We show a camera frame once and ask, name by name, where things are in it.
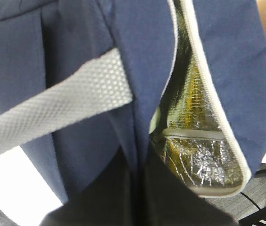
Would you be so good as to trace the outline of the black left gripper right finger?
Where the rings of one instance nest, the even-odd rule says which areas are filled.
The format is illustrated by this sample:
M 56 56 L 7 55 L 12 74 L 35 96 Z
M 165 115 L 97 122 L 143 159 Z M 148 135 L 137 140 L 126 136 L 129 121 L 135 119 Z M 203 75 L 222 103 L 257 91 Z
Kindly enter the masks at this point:
M 152 143 L 143 168 L 145 226 L 236 226 L 227 213 L 199 198 L 166 167 Z

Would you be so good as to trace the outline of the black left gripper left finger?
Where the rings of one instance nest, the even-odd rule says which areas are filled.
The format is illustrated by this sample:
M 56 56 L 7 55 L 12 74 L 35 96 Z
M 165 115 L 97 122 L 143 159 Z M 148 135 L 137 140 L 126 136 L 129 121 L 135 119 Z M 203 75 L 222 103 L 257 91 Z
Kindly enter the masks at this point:
M 139 188 L 121 148 L 99 176 L 42 226 L 142 226 Z

